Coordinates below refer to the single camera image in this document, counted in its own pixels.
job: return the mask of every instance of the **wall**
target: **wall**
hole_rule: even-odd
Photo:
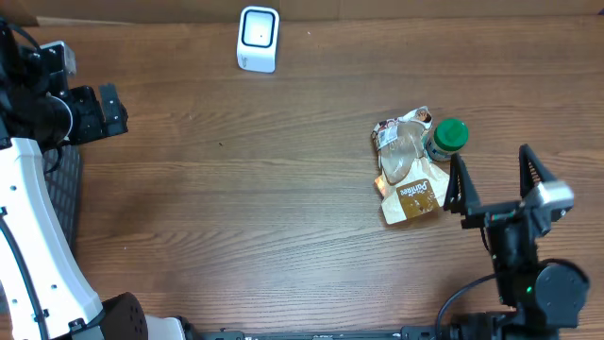
[[[0,9],[35,17],[121,23],[235,22],[248,5],[282,20],[597,14],[604,0],[2,0]]]

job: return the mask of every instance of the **plastic wrapper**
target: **plastic wrapper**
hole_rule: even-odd
[[[427,107],[380,122],[372,133],[381,175],[375,184],[384,199],[388,224],[443,206],[449,175],[426,157],[424,141],[432,128]]]

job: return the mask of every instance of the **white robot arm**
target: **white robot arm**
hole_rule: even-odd
[[[33,46],[20,46],[12,32]],[[127,132],[113,85],[69,89],[74,53],[0,20],[0,281],[14,339],[185,339],[129,293],[101,302],[77,267],[44,182],[42,152]]]

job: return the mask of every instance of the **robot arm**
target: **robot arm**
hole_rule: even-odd
[[[557,339],[560,328],[579,325],[588,277],[566,260],[539,261],[536,244],[551,231],[552,222],[573,208],[573,191],[539,162],[528,145],[520,147],[519,161],[522,199],[483,206],[461,156],[451,160],[444,208],[464,217],[464,229],[481,230],[493,262],[494,274],[488,279],[496,280],[500,302],[515,310],[464,315],[458,327],[464,338]]]
[[[18,45],[13,30],[33,48]],[[184,340],[178,319],[144,315],[129,293],[101,302],[77,267],[45,187],[42,152],[127,132],[115,87],[100,88],[100,103],[90,87],[69,89],[76,61],[64,42],[38,46],[3,21],[0,31],[0,281],[13,337]]]
[[[2,220],[25,261],[42,307],[48,338],[55,338],[76,324],[89,324],[101,314],[103,306],[65,241],[44,184],[38,144],[24,138],[13,138],[11,143],[12,147],[0,151]],[[41,316],[33,310],[30,292],[25,289],[13,247],[6,237],[0,238],[0,257],[0,281],[7,295],[13,337],[40,339],[34,319]]]

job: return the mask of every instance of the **white plastic device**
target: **white plastic device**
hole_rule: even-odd
[[[273,73],[277,60],[279,14],[266,7],[248,6],[239,22],[237,62],[246,71]]]
[[[43,310],[48,311],[49,338],[70,331],[69,323],[89,323],[103,310],[101,300],[77,267],[52,208],[42,174],[38,143],[10,139],[0,151],[0,206],[21,249]],[[12,250],[0,233],[0,280],[7,295],[15,339],[40,339],[33,308]]]

